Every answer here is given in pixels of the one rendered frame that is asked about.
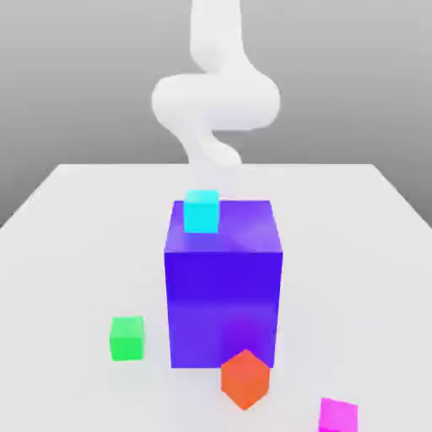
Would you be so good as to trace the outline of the small magenta cube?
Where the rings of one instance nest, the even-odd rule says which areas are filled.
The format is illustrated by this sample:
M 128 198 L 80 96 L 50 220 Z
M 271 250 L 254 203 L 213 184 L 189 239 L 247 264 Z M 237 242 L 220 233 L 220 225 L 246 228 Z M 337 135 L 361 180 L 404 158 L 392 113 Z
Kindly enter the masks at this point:
M 317 432 L 358 432 L 358 406 L 322 398 Z

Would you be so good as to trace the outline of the small cyan cube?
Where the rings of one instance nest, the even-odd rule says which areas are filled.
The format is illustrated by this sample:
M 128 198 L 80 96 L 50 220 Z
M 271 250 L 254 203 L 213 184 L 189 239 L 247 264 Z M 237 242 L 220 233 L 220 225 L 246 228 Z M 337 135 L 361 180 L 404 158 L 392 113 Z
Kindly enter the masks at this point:
M 219 192 L 217 190 L 187 191 L 183 202 L 183 224 L 186 233 L 217 233 L 219 215 Z

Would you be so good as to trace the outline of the small green cube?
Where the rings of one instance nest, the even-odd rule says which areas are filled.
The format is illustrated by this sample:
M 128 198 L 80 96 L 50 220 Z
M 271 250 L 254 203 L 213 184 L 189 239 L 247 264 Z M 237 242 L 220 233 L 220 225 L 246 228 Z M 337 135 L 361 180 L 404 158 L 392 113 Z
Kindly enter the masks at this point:
M 113 361 L 143 359 L 144 345 L 144 320 L 141 316 L 118 316 L 112 318 L 110 351 Z

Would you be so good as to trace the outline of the large blue box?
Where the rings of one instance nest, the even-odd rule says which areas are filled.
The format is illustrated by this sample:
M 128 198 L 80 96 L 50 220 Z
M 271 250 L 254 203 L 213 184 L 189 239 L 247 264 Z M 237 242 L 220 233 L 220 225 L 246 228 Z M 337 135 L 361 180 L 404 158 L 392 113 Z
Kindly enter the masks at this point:
M 170 216 L 164 259 L 170 362 L 218 368 L 247 349 L 274 365 L 283 248 L 269 201 L 223 201 L 216 234 Z

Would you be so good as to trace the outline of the small orange cube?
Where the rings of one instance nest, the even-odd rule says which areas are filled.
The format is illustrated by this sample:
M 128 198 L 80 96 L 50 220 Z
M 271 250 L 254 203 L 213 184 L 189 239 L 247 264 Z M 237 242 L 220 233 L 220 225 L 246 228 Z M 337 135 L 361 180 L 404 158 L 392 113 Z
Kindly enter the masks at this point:
M 267 394 L 270 371 L 245 349 L 221 365 L 221 390 L 237 407 L 247 410 Z

